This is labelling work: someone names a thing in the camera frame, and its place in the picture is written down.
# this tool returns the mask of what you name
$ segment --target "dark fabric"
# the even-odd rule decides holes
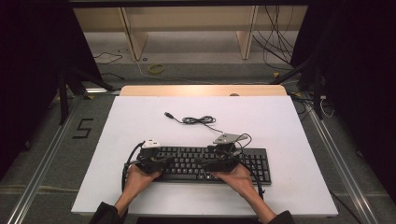
[[[101,203],[93,215],[90,224],[112,224],[124,223],[126,212],[122,218],[117,213],[117,208],[107,203]],[[136,224],[174,224],[174,223],[188,223],[188,224],[260,224],[257,219],[253,218],[195,218],[195,217],[140,217]],[[269,224],[294,224],[294,220],[289,211],[285,211],[276,216]]]

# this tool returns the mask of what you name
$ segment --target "hand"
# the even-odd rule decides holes
[[[117,208],[119,216],[122,217],[132,200],[137,197],[161,172],[146,174],[136,165],[132,164],[128,169],[125,188],[114,206]]]
[[[230,173],[211,172],[211,174],[224,180],[224,182],[245,199],[252,193],[256,193],[250,179],[250,171],[240,163]]]

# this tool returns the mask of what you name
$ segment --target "gray floor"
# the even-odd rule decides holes
[[[209,39],[216,35],[214,33],[178,35],[177,38],[188,38],[190,40],[190,42],[187,40],[181,41],[181,43],[185,43],[180,46],[181,49],[175,49],[175,43],[172,38],[165,38],[165,36],[170,35],[168,33],[154,34],[148,38],[143,55],[148,60],[141,62],[140,66],[142,74],[151,77],[143,77],[137,65],[127,58],[129,52],[123,52],[125,54],[122,62],[98,64],[98,66],[102,73],[117,74],[125,79],[122,80],[118,77],[107,75],[104,76],[104,80],[118,87],[131,84],[193,84],[190,81],[203,80],[216,84],[268,83],[274,79],[273,73],[277,72],[262,62],[262,52],[257,49],[257,46],[252,49],[251,61],[236,59],[235,55],[239,52],[239,48],[235,38],[232,37],[233,34],[220,33],[219,36],[224,38],[215,38],[212,42]],[[191,40],[192,36],[197,38],[196,42]],[[93,54],[100,52],[96,50],[111,51],[115,49],[117,52],[118,49],[126,49],[118,40],[110,40],[109,42],[113,43],[110,45],[104,44],[106,41],[109,41],[108,37],[105,39],[101,39],[100,36],[95,37],[90,42]],[[102,46],[104,49],[96,48],[95,45]],[[169,46],[173,46],[173,53],[163,57],[170,50]],[[152,63],[163,63],[164,72],[161,75],[149,74],[148,66]],[[275,65],[287,68],[285,64]],[[284,85],[285,88],[288,91],[296,91],[295,81],[297,79],[298,77],[288,80]],[[93,86],[91,83],[86,83],[86,85],[87,87]],[[114,95],[94,95],[92,99],[86,98],[80,103],[23,223],[88,223],[88,217],[72,214],[70,209],[77,197],[78,189],[90,164],[114,98]],[[298,103],[295,103],[295,107],[297,112],[303,110]],[[351,201],[346,187],[330,159],[329,153],[325,149],[313,120],[309,115],[305,115],[306,112],[300,115],[300,118],[303,119],[302,124],[305,133],[329,190],[334,192],[358,215],[357,209]],[[84,132],[77,130],[82,119],[92,119],[84,122],[83,126],[92,130],[88,138],[74,139],[73,136],[84,134]],[[54,99],[53,105],[49,108],[40,126],[37,127],[35,135],[32,136],[30,150],[20,154],[0,182],[0,223],[7,222],[14,205],[23,193],[24,187],[29,184],[36,167],[46,153],[52,137],[59,127],[59,120],[60,103],[57,99]],[[356,155],[355,151],[357,148],[344,123],[335,114],[330,119],[325,118],[325,124],[373,208],[378,223],[395,223],[395,203],[384,191],[364,158]],[[296,217],[296,223],[357,223],[343,205],[335,199],[334,203],[339,209],[339,216],[331,218]],[[128,217],[127,220],[127,223],[135,223],[135,217]]]

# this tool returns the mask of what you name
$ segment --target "table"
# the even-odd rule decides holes
[[[231,93],[240,96],[229,97]],[[180,125],[166,118],[165,111],[178,118],[211,115],[217,119],[215,128],[249,133],[250,147],[266,147],[273,184],[264,187],[264,199],[276,213],[338,214],[291,99],[283,87],[264,85],[123,88],[111,108],[73,213],[92,214],[101,201],[117,200],[122,165],[143,140],[152,137],[164,146],[205,147],[219,135],[205,126]],[[140,217],[256,216],[227,185],[177,183],[152,183],[133,201],[129,213]]]

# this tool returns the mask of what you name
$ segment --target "white table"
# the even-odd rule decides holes
[[[72,212],[92,214],[100,202],[120,196],[123,164],[132,149],[150,137],[163,146],[206,147],[218,137],[203,125],[178,119],[210,115],[213,128],[249,133],[249,147],[265,147],[273,184],[264,200],[276,213],[331,217],[338,214],[289,96],[119,96],[100,137]],[[152,183],[131,204],[129,213],[150,217],[255,217],[227,185]]]

